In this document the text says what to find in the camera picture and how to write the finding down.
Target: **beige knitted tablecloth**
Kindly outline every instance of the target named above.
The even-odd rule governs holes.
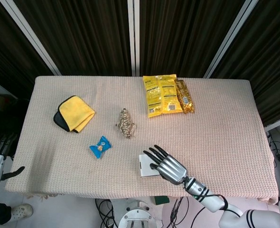
[[[273,155],[250,83],[184,80],[195,113],[149,119],[141,77],[37,77],[12,166],[25,170],[8,180],[6,190],[110,199],[186,196],[182,186],[161,177],[140,177],[138,155],[158,144],[215,193],[277,201]],[[53,122],[59,104],[72,95],[96,112],[80,133],[68,133]],[[137,124],[131,139],[115,126],[123,108]],[[89,145],[102,135],[112,148],[98,160]]]

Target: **shoe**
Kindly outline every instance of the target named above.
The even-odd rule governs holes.
[[[8,222],[29,218],[34,213],[32,206],[25,203],[11,209],[11,219]]]

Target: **dark curtain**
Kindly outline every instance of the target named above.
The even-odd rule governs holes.
[[[244,0],[141,0],[141,75],[203,77]]]
[[[52,73],[0,4],[0,85],[30,98],[35,78]]]
[[[257,3],[212,77],[249,80],[264,126],[280,119],[280,1]]]
[[[126,0],[14,0],[63,75],[131,76]]]

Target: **floor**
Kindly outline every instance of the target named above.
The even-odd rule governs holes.
[[[9,172],[12,165],[11,159],[7,159],[4,172]],[[40,197],[27,198],[25,196],[6,192],[4,190],[5,181],[0,184],[0,202],[9,206],[16,206],[21,203],[29,203],[34,208],[32,217],[20,220],[18,222],[9,223],[0,228],[98,228],[101,219],[96,210],[94,199],[80,198],[75,196],[57,196],[54,198],[41,199]],[[231,204],[236,205],[242,211],[247,209],[261,209],[278,211],[277,206],[270,206],[266,203],[259,202],[256,199],[232,198],[228,197]],[[165,204],[162,211],[163,223],[166,227],[169,223],[169,216],[174,205],[175,199],[170,198],[170,203]],[[189,211],[184,221],[178,225],[178,228],[188,228],[195,214],[202,208],[202,205],[189,197]],[[177,221],[180,221],[187,211],[187,200],[181,203]],[[196,219],[194,228],[219,228],[218,222],[222,212],[211,213],[204,210]]]

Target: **yellow cloth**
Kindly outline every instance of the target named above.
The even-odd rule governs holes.
[[[80,132],[94,116],[94,110],[78,96],[72,96],[59,106],[59,112],[69,131]]]

